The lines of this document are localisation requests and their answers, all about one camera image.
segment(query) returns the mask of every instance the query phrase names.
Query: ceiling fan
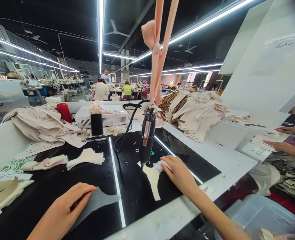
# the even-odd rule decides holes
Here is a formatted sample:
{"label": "ceiling fan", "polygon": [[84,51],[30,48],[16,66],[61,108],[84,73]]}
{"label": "ceiling fan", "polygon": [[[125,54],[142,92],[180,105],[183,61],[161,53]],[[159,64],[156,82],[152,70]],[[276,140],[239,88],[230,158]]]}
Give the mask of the ceiling fan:
{"label": "ceiling fan", "polygon": [[52,48],[52,50],[54,50],[54,51],[51,51],[51,50],[49,50],[49,52],[54,52],[54,53],[56,53],[56,54],[58,54],[58,55],[61,55],[62,53],[65,53],[65,52],[58,52],[56,49],[54,49],[54,48]]}
{"label": "ceiling fan", "polygon": [[16,33],[17,35],[21,35],[21,36],[24,36],[24,37],[29,37],[29,38],[33,38],[34,40],[37,40],[37,41],[40,41],[42,43],[45,43],[47,44],[46,42],[42,41],[42,40],[39,40],[39,38],[41,37],[40,35],[33,35],[33,37],[30,37],[30,36],[27,36],[27,35],[24,35],[24,34],[19,34],[19,33]]}
{"label": "ceiling fan", "polygon": [[194,46],[194,47],[188,48],[187,50],[180,50],[180,51],[175,51],[175,52],[187,52],[187,53],[193,54],[193,52],[191,52],[191,50],[196,48],[196,47],[197,46]]}
{"label": "ceiling fan", "polygon": [[116,26],[115,26],[115,23],[114,23],[114,20],[113,19],[110,19],[110,22],[112,24],[112,27],[113,27],[113,32],[109,32],[109,33],[105,33],[104,35],[110,35],[110,34],[119,34],[119,35],[122,35],[122,36],[126,36],[126,37],[130,37],[129,35],[125,34],[125,33],[121,33],[121,32],[118,32],[117,29],[116,29]]}

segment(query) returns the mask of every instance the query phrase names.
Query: white machine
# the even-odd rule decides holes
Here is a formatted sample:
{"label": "white machine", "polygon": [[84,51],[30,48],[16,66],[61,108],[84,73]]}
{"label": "white machine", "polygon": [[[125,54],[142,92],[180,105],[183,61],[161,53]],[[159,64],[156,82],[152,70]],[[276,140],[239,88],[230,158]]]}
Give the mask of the white machine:
{"label": "white machine", "polygon": [[[113,126],[114,124],[128,124],[128,112],[122,108],[122,105],[116,105],[120,108],[118,114],[103,113],[103,127]],[[75,115],[75,122],[78,127],[91,128],[90,106],[83,106]]]}

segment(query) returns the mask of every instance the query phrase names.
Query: black ceiling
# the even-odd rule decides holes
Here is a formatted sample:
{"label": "black ceiling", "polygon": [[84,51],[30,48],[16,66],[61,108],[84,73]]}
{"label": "black ceiling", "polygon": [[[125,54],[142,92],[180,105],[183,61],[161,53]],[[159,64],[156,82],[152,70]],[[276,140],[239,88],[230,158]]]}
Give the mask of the black ceiling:
{"label": "black ceiling", "polygon": [[[128,34],[137,17],[150,0],[107,0],[105,8],[104,33],[113,31],[110,19],[113,19],[119,32]],[[199,18],[220,7],[222,0],[181,0],[176,15],[173,32],[180,32]],[[165,33],[167,13],[171,0],[164,1],[164,13],[161,29],[161,40]],[[183,66],[186,63],[202,64],[222,62],[251,6],[246,6],[222,20],[187,36],[169,46],[165,68]],[[155,3],[147,11],[143,20],[134,31],[125,49],[130,55],[139,56],[148,50],[144,44],[141,26],[154,18]],[[0,0],[0,24],[10,32],[26,35],[24,30],[40,35],[42,43],[26,36],[35,46],[47,51],[56,49],[61,52],[58,33],[71,34],[75,37],[90,38],[92,41],[71,36],[60,35],[65,57],[87,61],[98,61],[96,0]],[[121,35],[105,35],[103,49],[117,51],[126,39]],[[175,52],[193,46],[193,54]],[[110,64],[113,57],[103,56],[103,63]],[[114,61],[120,65],[120,59]],[[151,58],[147,57],[132,65],[136,68],[151,68]]]}

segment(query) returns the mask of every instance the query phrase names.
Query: pink ribbon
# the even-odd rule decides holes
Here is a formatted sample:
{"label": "pink ribbon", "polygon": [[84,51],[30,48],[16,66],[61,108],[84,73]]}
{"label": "pink ribbon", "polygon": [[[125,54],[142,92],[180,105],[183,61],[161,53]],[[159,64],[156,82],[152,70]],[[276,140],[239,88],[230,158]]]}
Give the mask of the pink ribbon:
{"label": "pink ribbon", "polygon": [[169,42],[173,30],[175,15],[177,13],[179,0],[172,0],[169,12],[168,24],[165,30],[162,52],[160,50],[160,32],[162,23],[164,0],[157,0],[155,7],[155,19],[147,22],[141,27],[145,45],[152,51],[152,76],[150,87],[150,105],[154,102],[161,104],[161,72],[165,58],[168,53]]}

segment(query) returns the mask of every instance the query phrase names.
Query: black phone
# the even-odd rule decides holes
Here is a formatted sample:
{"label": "black phone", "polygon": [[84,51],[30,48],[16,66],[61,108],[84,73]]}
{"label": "black phone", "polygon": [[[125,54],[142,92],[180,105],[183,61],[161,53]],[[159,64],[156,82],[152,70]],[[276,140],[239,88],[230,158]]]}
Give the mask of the black phone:
{"label": "black phone", "polygon": [[92,136],[103,135],[102,114],[91,114]]}

